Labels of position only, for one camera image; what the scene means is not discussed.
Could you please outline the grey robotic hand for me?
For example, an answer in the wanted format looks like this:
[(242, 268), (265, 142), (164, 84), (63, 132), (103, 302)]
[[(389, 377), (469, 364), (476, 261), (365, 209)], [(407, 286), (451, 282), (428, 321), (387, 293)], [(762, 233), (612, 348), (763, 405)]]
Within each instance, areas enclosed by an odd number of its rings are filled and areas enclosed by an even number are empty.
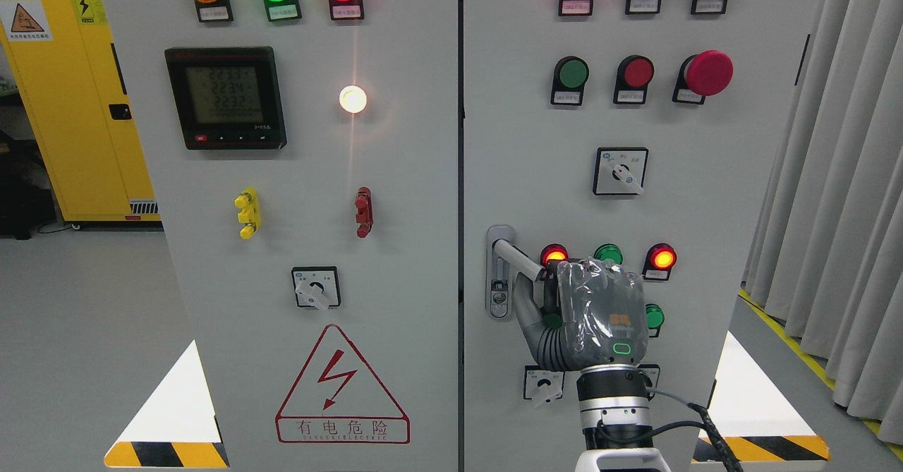
[(612, 261), (564, 261), (556, 269), (562, 325), (545, 323), (533, 283), (520, 273), (513, 306), (529, 351), (545, 371), (638, 365), (648, 346), (642, 281)]

